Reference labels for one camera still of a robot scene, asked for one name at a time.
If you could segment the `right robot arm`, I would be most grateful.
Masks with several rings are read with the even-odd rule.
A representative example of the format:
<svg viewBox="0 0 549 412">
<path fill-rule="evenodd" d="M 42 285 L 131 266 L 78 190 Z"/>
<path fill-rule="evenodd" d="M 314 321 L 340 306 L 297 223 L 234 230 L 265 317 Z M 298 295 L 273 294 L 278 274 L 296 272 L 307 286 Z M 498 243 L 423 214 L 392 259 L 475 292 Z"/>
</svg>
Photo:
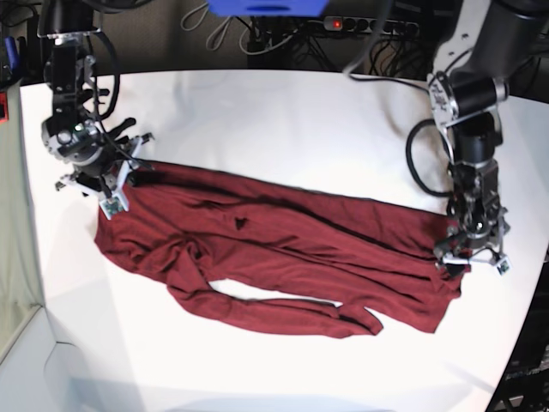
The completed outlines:
<svg viewBox="0 0 549 412">
<path fill-rule="evenodd" d="M 96 197 L 107 219 L 129 211 L 124 185 L 134 183 L 134 171 L 147 166 L 138 155 L 153 136 L 126 136 L 124 132 L 136 124 L 134 118 L 111 130 L 104 126 L 118 103 L 121 70 L 114 46 L 94 15 L 124 11 L 137 4 L 46 1 L 39 18 L 38 36 L 52 42 L 51 55 L 44 64 L 45 82 L 52 91 L 52 115 L 42 124 L 42 143 L 50 155 L 73 167 L 56 188 L 72 186 L 85 196 Z M 92 37 L 100 40 L 111 59 L 111 89 L 98 85 Z"/>
</svg>

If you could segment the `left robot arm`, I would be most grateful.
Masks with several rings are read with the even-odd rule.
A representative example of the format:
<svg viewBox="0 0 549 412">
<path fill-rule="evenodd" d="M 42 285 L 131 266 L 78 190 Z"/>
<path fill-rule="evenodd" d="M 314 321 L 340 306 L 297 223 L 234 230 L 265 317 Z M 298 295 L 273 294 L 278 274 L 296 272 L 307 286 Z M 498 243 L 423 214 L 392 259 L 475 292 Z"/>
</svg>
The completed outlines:
<svg viewBox="0 0 549 412">
<path fill-rule="evenodd" d="M 437 15 L 441 6 L 448 10 Z M 453 225 L 433 253 L 452 277 L 463 274 L 480 252 L 500 274 L 510 269 L 504 236 L 510 227 L 499 195 L 495 150 L 504 142 L 498 112 L 517 71 L 548 20 L 546 1 L 427 1 L 420 32 L 434 44 L 423 89 L 431 117 L 417 123 L 406 143 L 408 169 L 419 188 L 447 199 Z M 449 158 L 450 191 L 434 191 L 419 177 L 412 143 L 427 126 L 437 128 Z"/>
</svg>

